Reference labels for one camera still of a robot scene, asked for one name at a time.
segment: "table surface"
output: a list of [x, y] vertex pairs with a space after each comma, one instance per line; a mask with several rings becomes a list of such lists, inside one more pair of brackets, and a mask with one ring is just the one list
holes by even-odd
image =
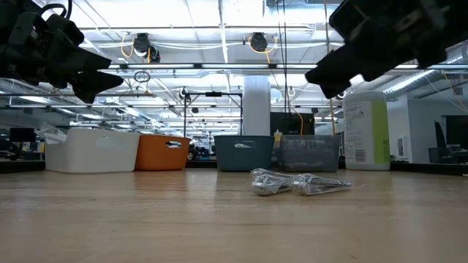
[[0, 262], [467, 262], [468, 178], [340, 171], [258, 197], [214, 169], [0, 175]]

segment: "clear plastic bag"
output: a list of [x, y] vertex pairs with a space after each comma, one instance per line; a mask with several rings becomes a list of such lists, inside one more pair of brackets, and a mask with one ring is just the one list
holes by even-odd
[[252, 190], [261, 196], [278, 194], [292, 191], [294, 176], [266, 169], [254, 169], [250, 172], [252, 176]]
[[327, 194], [335, 191], [348, 190], [352, 184], [333, 178], [324, 178], [313, 174], [303, 174], [294, 179], [294, 192], [304, 195]]
[[37, 136], [45, 138], [47, 144], [61, 143], [67, 140], [67, 135], [65, 133], [46, 122], [42, 122], [40, 129], [34, 132]]

